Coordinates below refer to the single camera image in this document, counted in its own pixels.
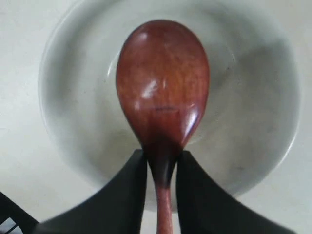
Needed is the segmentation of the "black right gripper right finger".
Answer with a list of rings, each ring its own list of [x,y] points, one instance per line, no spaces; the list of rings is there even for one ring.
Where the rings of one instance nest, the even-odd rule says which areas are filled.
[[[223,190],[189,151],[177,162],[176,200],[183,234],[292,234]]]

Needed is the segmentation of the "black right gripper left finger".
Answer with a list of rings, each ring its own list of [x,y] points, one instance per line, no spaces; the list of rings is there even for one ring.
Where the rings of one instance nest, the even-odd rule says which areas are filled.
[[[36,226],[36,234],[138,234],[147,187],[147,160],[134,150],[100,191],[76,207]]]

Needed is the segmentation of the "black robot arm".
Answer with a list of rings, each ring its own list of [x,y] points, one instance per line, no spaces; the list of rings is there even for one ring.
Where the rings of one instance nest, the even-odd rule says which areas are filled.
[[[135,150],[100,191],[76,207],[38,222],[7,196],[0,196],[3,234],[137,234],[143,218],[147,160]],[[290,234],[252,211],[209,177],[189,151],[177,165],[177,207],[183,234]]]

